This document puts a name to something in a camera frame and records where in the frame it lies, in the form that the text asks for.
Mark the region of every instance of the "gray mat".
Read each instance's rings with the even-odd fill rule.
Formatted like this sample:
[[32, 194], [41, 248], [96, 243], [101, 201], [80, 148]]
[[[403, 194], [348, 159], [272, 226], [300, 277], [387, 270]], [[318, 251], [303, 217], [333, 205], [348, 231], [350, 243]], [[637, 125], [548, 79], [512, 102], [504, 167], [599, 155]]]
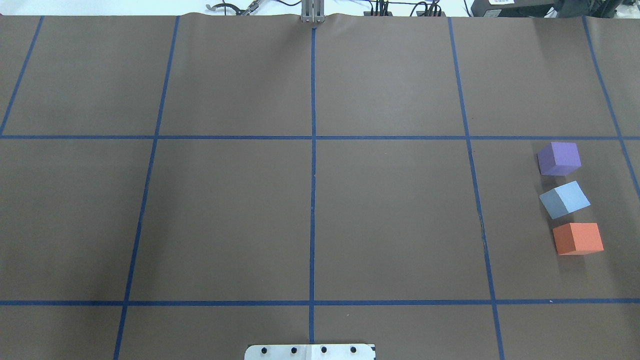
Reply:
[[299, 20], [0, 17], [0, 358], [640, 357], [640, 22]]

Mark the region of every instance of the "white metal plate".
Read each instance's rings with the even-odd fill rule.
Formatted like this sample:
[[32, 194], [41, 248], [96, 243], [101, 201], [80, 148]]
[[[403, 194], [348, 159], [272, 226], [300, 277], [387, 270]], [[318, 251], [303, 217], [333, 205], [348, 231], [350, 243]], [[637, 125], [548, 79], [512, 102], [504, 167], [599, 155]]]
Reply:
[[252, 345], [244, 352], [244, 360], [375, 360], [375, 348], [368, 344]]

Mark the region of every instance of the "light blue cube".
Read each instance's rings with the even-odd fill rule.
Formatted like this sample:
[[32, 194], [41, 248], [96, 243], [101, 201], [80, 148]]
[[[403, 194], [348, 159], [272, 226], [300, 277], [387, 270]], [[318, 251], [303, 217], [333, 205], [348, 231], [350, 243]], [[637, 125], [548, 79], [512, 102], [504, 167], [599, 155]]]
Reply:
[[577, 181], [545, 192], [540, 195], [540, 200], [551, 218], [559, 218], [591, 205]]

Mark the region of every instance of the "sticker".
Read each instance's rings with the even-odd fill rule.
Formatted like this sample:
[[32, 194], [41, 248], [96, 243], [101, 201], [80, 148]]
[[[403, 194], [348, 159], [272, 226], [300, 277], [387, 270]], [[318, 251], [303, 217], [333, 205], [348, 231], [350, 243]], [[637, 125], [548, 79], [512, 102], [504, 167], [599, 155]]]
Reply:
[[501, 12], [502, 12], [502, 9], [487, 10], [484, 13], [484, 17], [498, 17], [498, 15], [500, 15]]

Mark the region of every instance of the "purple cube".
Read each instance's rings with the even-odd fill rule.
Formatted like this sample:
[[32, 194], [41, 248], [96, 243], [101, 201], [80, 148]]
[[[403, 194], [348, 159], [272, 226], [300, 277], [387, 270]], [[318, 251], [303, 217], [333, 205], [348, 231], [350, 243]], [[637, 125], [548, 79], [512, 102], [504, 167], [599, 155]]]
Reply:
[[538, 165], [542, 175], [571, 174], [582, 166], [578, 145], [573, 142], [552, 142], [538, 153]]

